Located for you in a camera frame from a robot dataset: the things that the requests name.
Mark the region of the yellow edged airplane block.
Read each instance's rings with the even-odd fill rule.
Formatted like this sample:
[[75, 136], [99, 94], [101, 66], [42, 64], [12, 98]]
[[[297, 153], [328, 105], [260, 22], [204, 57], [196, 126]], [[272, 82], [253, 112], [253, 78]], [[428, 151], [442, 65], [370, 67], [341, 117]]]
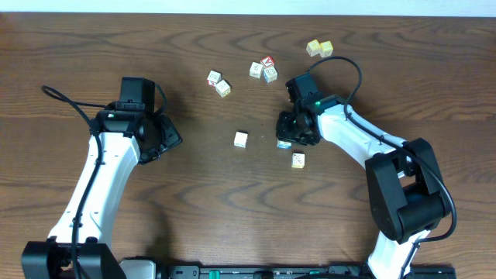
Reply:
[[293, 168], [303, 168], [305, 166], [305, 154], [293, 153], [291, 157], [291, 166]]

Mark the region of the blue edged pencil block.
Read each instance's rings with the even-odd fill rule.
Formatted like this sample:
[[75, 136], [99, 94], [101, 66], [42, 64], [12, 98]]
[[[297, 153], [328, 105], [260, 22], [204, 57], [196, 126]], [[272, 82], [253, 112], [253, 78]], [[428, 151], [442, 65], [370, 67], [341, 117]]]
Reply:
[[282, 141], [282, 140], [278, 140], [277, 141], [277, 148], [279, 149], [291, 149], [291, 143], [290, 142], [286, 142], [286, 141]]

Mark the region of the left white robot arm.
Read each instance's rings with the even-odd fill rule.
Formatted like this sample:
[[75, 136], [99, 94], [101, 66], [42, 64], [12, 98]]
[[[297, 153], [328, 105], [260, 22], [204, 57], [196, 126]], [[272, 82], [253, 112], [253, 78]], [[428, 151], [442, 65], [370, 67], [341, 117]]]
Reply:
[[29, 241], [22, 252], [27, 278], [166, 278], [156, 260], [117, 260], [111, 251], [116, 214], [133, 168], [158, 160], [182, 141], [163, 89], [144, 77], [124, 77], [119, 100], [101, 105], [93, 119], [83, 115], [91, 138], [84, 169], [58, 223], [43, 242]]

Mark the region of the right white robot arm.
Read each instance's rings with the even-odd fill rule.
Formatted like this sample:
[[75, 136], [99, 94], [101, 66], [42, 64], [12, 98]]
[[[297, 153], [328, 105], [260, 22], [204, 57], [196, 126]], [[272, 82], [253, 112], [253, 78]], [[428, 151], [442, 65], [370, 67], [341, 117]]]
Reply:
[[355, 275], [365, 278], [453, 278], [451, 268], [413, 267], [420, 244], [440, 221], [454, 216], [453, 200], [431, 145], [392, 136], [357, 115], [349, 101], [324, 96], [305, 73], [286, 83], [294, 108], [281, 112], [279, 140], [338, 146], [365, 170], [370, 211], [379, 229], [372, 254]]

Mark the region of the blue edged letter block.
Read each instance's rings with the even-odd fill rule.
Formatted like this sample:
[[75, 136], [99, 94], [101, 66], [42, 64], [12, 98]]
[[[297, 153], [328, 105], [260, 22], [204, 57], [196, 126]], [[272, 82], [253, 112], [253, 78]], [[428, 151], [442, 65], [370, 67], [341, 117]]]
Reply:
[[278, 77], [277, 70], [274, 66], [265, 67], [263, 69], [263, 77], [267, 83], [271, 83], [272, 81], [276, 81]]

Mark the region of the plain white wooden block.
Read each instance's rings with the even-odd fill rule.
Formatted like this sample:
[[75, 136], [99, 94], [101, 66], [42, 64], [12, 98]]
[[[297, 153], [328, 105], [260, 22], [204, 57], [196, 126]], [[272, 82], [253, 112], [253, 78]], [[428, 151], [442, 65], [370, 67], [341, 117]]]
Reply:
[[247, 142], [248, 134], [244, 132], [236, 132], [233, 144], [234, 146], [245, 148]]

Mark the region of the white block centre cluster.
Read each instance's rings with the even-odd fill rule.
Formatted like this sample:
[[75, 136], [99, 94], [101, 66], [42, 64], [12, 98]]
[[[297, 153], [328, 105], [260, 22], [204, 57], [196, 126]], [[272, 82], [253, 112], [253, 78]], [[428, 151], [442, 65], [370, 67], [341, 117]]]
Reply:
[[250, 66], [249, 75], [253, 78], [260, 78], [263, 73], [264, 66], [257, 62], [253, 62]]

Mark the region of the red letter A block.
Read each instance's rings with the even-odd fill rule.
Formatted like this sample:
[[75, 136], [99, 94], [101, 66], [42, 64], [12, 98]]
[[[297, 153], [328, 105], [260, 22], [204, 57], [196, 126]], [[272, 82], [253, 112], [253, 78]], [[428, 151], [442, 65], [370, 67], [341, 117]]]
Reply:
[[274, 59], [271, 56], [266, 56], [260, 60], [260, 63], [265, 67], [273, 67], [275, 65]]

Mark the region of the yellow block left of pair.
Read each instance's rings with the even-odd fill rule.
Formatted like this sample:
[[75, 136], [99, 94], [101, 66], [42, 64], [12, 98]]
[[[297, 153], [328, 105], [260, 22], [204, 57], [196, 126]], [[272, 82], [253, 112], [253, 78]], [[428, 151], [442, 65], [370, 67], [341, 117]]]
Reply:
[[314, 57], [321, 53], [322, 47], [318, 40], [312, 40], [307, 43], [306, 51], [310, 57]]

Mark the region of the yellow block of pair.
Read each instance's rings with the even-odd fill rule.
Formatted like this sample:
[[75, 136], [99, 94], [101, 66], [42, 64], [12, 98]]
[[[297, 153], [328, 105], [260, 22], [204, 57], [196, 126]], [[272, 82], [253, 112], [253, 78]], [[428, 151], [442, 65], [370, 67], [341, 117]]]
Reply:
[[320, 56], [322, 58], [330, 57], [332, 55], [332, 52], [334, 51], [333, 45], [331, 41], [325, 41], [320, 43]]
[[312, 40], [307, 43], [306, 51], [310, 57], [314, 57], [321, 53], [322, 47], [318, 40]]

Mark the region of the white block red print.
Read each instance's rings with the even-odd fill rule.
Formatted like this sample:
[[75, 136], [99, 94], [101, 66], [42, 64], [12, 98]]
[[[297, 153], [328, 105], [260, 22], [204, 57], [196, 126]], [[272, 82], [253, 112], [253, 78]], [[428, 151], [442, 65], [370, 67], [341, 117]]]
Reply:
[[215, 87], [222, 80], [222, 74], [217, 71], [210, 71], [207, 82], [210, 86]]

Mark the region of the white block yellow edge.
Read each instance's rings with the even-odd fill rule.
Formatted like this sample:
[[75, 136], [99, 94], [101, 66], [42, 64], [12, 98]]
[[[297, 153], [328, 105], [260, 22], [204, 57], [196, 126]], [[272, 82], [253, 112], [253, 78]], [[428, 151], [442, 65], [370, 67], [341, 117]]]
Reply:
[[221, 80], [215, 85], [215, 90], [222, 98], [224, 98], [231, 92], [231, 87], [225, 80]]

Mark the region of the yellow block right of pair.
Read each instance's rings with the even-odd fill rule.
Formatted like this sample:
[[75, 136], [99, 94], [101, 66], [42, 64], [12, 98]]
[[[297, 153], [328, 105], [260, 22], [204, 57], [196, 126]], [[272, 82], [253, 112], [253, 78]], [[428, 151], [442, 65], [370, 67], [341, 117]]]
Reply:
[[322, 58], [330, 57], [332, 55], [332, 52], [334, 51], [333, 45], [331, 41], [325, 41], [320, 43], [320, 56]]

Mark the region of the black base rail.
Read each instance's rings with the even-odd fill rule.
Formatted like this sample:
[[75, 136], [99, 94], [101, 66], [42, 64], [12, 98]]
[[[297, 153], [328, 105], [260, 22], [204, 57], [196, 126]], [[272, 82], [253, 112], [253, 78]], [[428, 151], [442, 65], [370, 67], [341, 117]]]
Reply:
[[360, 265], [329, 267], [199, 267], [160, 268], [157, 278], [167, 279], [295, 279], [295, 278], [374, 278]]

